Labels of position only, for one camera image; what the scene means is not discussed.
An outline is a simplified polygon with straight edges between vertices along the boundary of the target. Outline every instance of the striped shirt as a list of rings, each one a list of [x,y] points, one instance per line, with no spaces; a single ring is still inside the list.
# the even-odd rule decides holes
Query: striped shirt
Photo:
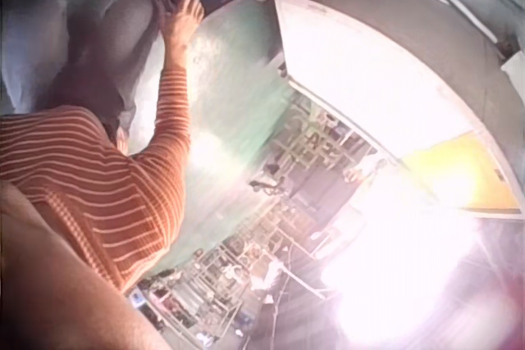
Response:
[[[126,157],[90,111],[0,118],[0,179],[12,182],[79,256],[126,291],[168,250],[184,215],[186,73],[164,70],[155,132]]]

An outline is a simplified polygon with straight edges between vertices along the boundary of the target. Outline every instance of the yellow panel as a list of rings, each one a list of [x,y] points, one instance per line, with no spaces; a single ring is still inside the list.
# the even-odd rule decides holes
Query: yellow panel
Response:
[[[519,208],[510,187],[498,176],[494,159],[473,134],[403,160],[445,205],[480,210]]]

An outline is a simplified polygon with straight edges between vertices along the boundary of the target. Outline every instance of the hand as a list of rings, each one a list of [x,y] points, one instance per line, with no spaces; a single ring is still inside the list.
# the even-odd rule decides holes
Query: hand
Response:
[[[175,13],[162,21],[166,64],[185,66],[186,48],[204,18],[200,0],[180,0]]]

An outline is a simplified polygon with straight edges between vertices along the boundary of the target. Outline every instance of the sleeve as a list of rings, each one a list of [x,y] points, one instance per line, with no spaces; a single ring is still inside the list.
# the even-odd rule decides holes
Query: sleeve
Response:
[[[189,102],[186,70],[162,71],[155,131],[149,145],[135,155],[139,188],[161,218],[165,246],[173,242],[184,216],[185,166],[189,155]]]

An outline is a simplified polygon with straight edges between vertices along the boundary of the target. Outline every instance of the floor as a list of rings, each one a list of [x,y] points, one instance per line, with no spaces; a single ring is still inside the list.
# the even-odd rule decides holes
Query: floor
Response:
[[[4,6],[24,0],[3,0]],[[68,0],[69,9],[100,8],[107,0]],[[291,89],[269,61],[281,47],[273,2],[243,0],[208,17],[190,49],[189,95],[193,147],[180,237],[155,271],[172,267],[198,249],[231,234],[259,203],[247,183],[261,151],[288,106]],[[153,45],[137,93],[130,149],[153,133],[162,40]],[[2,95],[1,113],[9,111]]]

